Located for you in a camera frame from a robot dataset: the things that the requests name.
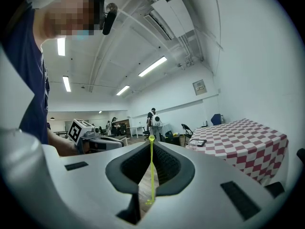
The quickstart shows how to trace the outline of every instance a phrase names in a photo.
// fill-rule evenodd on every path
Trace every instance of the floor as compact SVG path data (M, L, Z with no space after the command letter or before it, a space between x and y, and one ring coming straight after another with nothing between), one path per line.
M137 137L130 137L128 141L128 145L135 144L138 142L144 142L145 136ZM184 147L184 136L180 136L180 143ZM158 175L156 168L154 167L154 189L159 186ZM151 179L151 166L149 165L148 169L146 170L141 182L139 183L139 202L140 202L140 213L141 218L145 216L147 211L150 209L152 205L146 204L148 199L152 199L152 179Z

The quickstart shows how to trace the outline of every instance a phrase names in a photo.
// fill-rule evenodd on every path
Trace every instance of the yellow string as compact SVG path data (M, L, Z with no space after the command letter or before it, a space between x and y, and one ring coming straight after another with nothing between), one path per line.
M149 141L151 142L151 175L152 175L152 199L148 199L146 204L152 204L154 202L154 175L153 175L153 142L154 135L149 136Z

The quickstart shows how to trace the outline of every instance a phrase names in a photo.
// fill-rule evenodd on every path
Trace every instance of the person in background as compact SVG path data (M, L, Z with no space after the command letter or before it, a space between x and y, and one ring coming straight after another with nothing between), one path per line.
M152 108L152 110L150 112L148 112L147 115L147 130L149 130L150 135L154 135L153 133L153 126L152 126L152 117L156 114L156 109Z
M120 125L117 125L115 122L116 118L114 117L111 121L111 133L117 136L117 128L120 128Z
M91 34L99 24L102 2L104 0L55 0L40 9L33 9L31 3L24 2L10 20L2 39L8 59L34 93L19 128L42 144L54 146L60 156L79 152L72 141L54 134L47 123L50 85L41 46L49 39Z
M107 129L107 135L111 135L111 123L110 123L110 121L107 122L106 129Z

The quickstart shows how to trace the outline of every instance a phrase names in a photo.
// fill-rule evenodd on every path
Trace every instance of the fluorescent light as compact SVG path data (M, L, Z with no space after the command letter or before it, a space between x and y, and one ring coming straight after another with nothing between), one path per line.
M63 83L65 83L67 92L71 92L68 76L63 76L62 78L63 78Z
M58 55L59 56L65 56L65 44L66 44L66 38L58 38L57 39L57 50L58 50Z
M153 63L151 66L149 66L146 70L144 70L142 73L139 74L140 77L145 76L148 72L152 71L154 68L165 62L167 59L163 56L161 59L159 59L157 62Z
M129 86L124 86L122 90L120 90L117 95L120 96L123 92L125 92L127 89L129 88Z

